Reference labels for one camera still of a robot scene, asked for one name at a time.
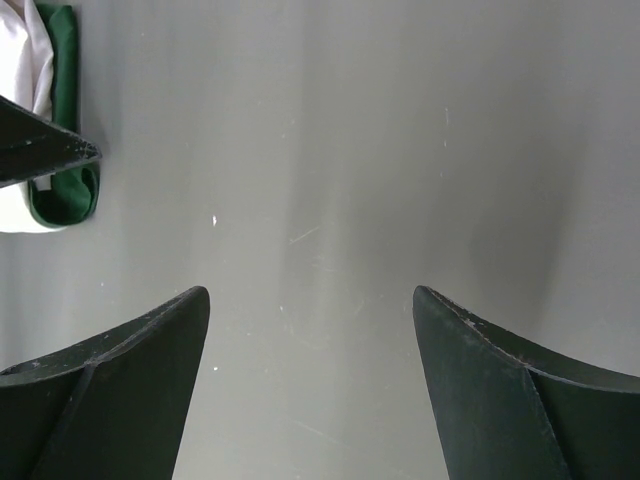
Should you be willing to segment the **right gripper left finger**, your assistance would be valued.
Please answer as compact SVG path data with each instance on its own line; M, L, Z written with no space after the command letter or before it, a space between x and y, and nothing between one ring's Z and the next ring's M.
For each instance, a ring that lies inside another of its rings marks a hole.
M2 370L2 478L172 478L209 315L196 286Z

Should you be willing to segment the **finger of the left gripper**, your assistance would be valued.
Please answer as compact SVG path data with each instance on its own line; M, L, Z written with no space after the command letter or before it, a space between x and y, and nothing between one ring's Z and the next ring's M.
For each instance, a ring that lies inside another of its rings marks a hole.
M95 143L1 97L2 188L101 158Z

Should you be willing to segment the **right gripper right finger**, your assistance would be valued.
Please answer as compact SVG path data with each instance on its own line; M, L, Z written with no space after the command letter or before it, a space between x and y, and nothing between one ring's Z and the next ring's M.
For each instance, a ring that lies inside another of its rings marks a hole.
M636 479L639 379L567 357L419 286L413 319L451 479Z

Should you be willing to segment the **white and green t shirt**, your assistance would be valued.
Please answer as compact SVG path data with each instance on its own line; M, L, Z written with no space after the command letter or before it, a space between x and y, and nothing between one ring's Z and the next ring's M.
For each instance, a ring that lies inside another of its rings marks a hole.
M1 4L1 230L53 233L95 212L97 145L78 133L80 38L69 5Z

